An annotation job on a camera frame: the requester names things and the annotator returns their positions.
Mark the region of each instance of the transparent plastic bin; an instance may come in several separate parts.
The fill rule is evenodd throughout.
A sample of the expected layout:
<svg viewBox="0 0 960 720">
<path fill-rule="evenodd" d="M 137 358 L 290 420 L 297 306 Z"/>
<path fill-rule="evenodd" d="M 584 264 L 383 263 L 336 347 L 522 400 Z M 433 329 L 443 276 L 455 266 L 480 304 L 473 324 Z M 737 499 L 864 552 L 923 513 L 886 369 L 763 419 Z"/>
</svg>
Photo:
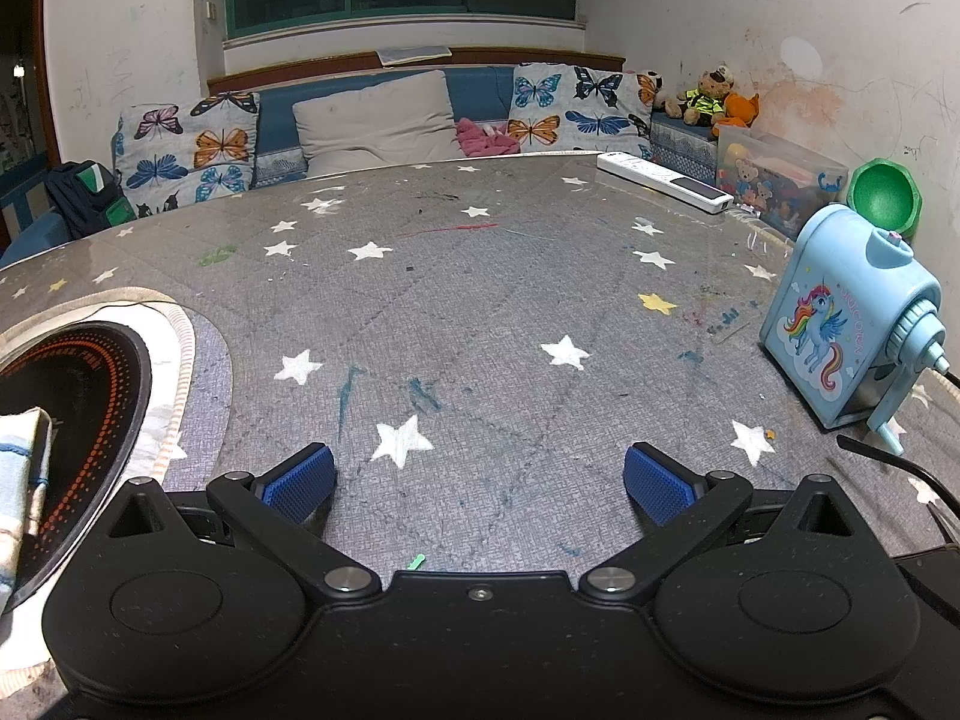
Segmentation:
<svg viewBox="0 0 960 720">
<path fill-rule="evenodd" d="M 797 240 L 806 221 L 847 186 L 847 167 L 783 138 L 744 127 L 720 127 L 717 189 Z"/>
</svg>

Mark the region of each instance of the silver bolt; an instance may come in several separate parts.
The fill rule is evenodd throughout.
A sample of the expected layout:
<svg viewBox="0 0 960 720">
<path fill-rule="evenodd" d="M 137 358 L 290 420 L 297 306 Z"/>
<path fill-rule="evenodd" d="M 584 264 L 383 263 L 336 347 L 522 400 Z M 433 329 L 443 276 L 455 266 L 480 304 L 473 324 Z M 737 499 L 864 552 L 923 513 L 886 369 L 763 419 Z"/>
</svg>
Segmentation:
<svg viewBox="0 0 960 720">
<path fill-rule="evenodd" d="M 323 581 L 340 592 L 356 592 L 370 584 L 373 577 L 369 571 L 357 565 L 342 565 L 326 572 Z"/>
<path fill-rule="evenodd" d="M 626 568 L 607 565 L 590 571 L 587 581 L 603 592 L 625 592 L 637 583 L 637 577 Z"/>
<path fill-rule="evenodd" d="M 489 601 L 493 598 L 493 591 L 489 587 L 471 587 L 467 591 L 467 598 L 471 601 Z"/>
</svg>

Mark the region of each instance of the green bowl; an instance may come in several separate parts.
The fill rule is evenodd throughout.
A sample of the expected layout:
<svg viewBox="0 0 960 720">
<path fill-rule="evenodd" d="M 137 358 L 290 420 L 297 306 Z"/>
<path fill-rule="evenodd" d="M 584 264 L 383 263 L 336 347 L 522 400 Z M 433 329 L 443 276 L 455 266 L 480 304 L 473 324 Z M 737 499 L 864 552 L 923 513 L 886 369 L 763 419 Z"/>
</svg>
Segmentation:
<svg viewBox="0 0 960 720">
<path fill-rule="evenodd" d="M 920 221 L 923 198 L 906 167 L 875 159 L 853 171 L 847 205 L 877 227 L 909 238 Z"/>
</svg>

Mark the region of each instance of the folded towel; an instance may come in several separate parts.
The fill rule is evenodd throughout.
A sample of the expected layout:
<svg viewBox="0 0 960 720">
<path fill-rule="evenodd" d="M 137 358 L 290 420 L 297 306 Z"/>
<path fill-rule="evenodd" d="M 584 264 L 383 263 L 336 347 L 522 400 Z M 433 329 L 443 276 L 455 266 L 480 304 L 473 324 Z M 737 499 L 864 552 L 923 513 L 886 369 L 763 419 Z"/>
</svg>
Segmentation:
<svg viewBox="0 0 960 720">
<path fill-rule="evenodd" d="M 469 157 L 520 153 L 520 143 L 506 134 L 506 124 L 501 128 L 489 124 L 479 127 L 470 119 L 460 119 L 457 122 L 457 141 L 463 153 Z"/>
<path fill-rule="evenodd" d="M 0 610 L 13 593 L 24 533 L 40 532 L 51 435 L 45 410 L 0 416 Z"/>
</svg>

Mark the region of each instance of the pillow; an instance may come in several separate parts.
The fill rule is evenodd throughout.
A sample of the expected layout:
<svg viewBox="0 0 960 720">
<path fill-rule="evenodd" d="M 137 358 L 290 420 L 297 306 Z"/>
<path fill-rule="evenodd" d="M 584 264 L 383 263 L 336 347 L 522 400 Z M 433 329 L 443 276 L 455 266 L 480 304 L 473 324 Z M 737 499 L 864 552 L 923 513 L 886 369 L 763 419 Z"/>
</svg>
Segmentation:
<svg viewBox="0 0 960 720">
<path fill-rule="evenodd" d="M 463 159 L 439 70 L 293 106 L 307 176 Z"/>
<path fill-rule="evenodd" d="M 517 65 L 508 132 L 521 153 L 584 148 L 649 159 L 646 76 L 569 65 Z"/>
<path fill-rule="evenodd" d="M 223 92 L 183 105 L 133 105 L 113 138 L 114 166 L 147 217 L 250 189 L 260 95 Z"/>
</svg>

